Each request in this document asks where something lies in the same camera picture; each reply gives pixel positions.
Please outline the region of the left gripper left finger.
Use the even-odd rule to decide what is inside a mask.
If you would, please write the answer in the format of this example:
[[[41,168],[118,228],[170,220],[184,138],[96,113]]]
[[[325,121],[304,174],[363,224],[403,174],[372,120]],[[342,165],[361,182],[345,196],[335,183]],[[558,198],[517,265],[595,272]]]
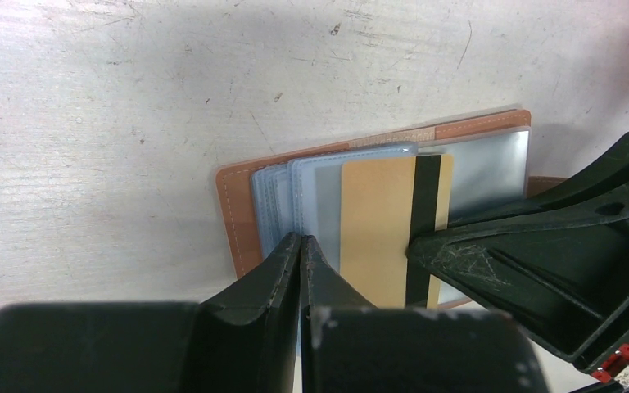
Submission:
[[[289,392],[301,238],[202,303],[0,309],[0,392]]]

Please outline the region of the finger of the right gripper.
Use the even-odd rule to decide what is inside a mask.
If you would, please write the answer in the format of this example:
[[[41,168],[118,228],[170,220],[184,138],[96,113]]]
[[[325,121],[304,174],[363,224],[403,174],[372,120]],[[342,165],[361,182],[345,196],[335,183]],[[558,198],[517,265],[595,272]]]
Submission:
[[[629,132],[557,186],[414,237],[409,261],[584,373],[629,346]]]

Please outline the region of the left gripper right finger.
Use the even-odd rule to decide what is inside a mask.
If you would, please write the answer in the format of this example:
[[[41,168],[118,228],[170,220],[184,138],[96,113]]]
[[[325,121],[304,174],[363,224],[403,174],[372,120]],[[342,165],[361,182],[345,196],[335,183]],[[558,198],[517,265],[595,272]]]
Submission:
[[[487,310],[380,309],[301,240],[305,392],[545,392],[512,318]]]

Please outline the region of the gold credit card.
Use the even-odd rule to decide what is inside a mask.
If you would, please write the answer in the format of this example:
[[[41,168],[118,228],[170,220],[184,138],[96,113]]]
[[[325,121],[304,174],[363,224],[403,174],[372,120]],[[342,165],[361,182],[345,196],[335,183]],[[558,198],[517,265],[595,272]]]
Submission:
[[[373,305],[438,306],[440,280],[406,251],[417,236],[447,227],[453,169],[449,154],[342,166],[340,274]]]

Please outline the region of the brown leather card holder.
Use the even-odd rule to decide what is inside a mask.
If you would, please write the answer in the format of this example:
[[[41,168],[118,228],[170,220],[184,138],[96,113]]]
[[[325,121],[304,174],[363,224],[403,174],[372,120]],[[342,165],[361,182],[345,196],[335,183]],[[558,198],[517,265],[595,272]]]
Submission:
[[[327,262],[340,273],[342,166],[348,162],[453,156],[447,226],[553,188],[558,178],[527,174],[530,131],[529,111],[512,109],[219,169],[216,189],[236,274],[253,270],[288,233],[315,237]],[[441,282],[437,307],[466,300]]]

